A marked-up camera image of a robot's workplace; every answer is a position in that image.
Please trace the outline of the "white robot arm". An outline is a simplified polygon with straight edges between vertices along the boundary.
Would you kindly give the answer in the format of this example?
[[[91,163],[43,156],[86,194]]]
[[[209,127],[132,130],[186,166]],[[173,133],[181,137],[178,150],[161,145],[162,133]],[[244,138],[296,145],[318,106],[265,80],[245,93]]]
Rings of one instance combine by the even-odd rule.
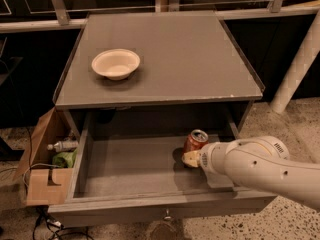
[[[320,165],[292,161],[287,147],[275,137],[208,143],[184,153],[182,162],[201,168],[211,187],[237,184],[320,209]]]

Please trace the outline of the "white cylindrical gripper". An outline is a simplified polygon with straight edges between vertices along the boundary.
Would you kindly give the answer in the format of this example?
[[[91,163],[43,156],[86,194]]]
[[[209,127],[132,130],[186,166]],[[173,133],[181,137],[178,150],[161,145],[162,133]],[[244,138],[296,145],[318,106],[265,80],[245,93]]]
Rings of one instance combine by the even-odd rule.
[[[226,142],[215,142],[206,144],[201,150],[189,151],[182,155],[182,162],[191,168],[203,169],[206,175],[224,175],[224,160],[229,144]]]

